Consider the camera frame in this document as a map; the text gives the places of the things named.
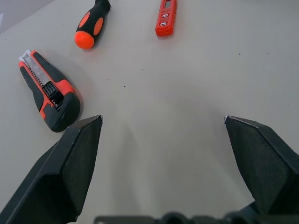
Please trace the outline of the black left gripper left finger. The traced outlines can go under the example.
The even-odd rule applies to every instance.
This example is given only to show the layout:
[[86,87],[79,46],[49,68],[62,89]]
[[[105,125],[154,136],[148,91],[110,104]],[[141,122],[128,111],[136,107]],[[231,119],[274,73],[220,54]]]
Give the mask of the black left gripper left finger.
[[0,213],[0,222],[76,222],[93,176],[102,123],[97,115],[69,126],[31,168]]

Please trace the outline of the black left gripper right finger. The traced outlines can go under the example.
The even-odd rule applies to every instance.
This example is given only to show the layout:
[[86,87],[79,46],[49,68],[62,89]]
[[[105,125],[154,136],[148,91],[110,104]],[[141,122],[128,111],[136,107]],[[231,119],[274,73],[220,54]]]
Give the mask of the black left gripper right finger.
[[263,214],[299,212],[299,155],[269,126],[225,118],[240,174]]

